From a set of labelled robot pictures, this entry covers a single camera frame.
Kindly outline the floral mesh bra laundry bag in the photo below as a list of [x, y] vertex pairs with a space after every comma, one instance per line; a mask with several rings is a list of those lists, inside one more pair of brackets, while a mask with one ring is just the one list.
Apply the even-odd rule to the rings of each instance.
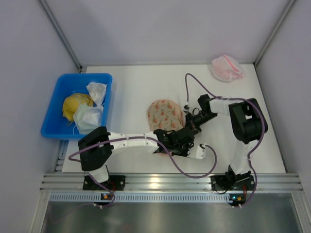
[[[152, 132], [157, 129], [178, 131], [184, 128], [183, 112], [172, 100], [156, 100], [147, 108], [147, 120]], [[162, 143], [157, 142], [155, 153], [166, 153]]]

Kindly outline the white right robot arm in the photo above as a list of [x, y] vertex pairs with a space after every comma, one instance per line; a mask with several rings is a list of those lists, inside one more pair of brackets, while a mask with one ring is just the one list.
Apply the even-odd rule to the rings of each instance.
[[190, 128], [193, 134], [200, 133], [201, 125], [222, 114], [230, 117], [236, 138], [234, 157], [227, 172], [224, 175], [212, 176], [213, 189], [233, 190], [243, 186], [254, 189], [257, 178], [251, 164], [251, 154], [258, 148], [268, 131], [266, 119], [257, 100], [210, 98], [205, 94], [200, 96], [198, 103], [201, 110], [197, 114], [189, 113], [189, 108], [184, 107], [185, 126]]

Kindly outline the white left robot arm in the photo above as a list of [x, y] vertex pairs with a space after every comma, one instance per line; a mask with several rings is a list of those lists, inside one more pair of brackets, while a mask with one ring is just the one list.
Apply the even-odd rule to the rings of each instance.
[[194, 139], [195, 134], [187, 127], [143, 134], [113, 133], [106, 127], [98, 127], [78, 141], [81, 168], [97, 182], [104, 183], [109, 179], [105, 163], [112, 155], [133, 151], [186, 157], [194, 146]]

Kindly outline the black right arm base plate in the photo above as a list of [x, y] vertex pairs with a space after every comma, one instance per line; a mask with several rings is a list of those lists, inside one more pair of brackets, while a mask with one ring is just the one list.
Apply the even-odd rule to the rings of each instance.
[[252, 191], [255, 187], [255, 180], [252, 175], [238, 175], [228, 177], [225, 175], [214, 175], [211, 177], [212, 190], [219, 194], [227, 191]]

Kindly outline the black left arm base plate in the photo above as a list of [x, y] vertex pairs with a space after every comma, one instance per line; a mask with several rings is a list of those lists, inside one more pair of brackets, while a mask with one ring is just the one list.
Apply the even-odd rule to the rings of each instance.
[[[102, 186], [105, 186], [111, 191], [123, 191], [125, 187], [125, 176], [123, 175], [111, 175], [107, 182], [102, 183]], [[83, 190], [95, 191], [95, 190], [104, 190], [98, 184], [96, 184], [90, 176], [84, 177]]]

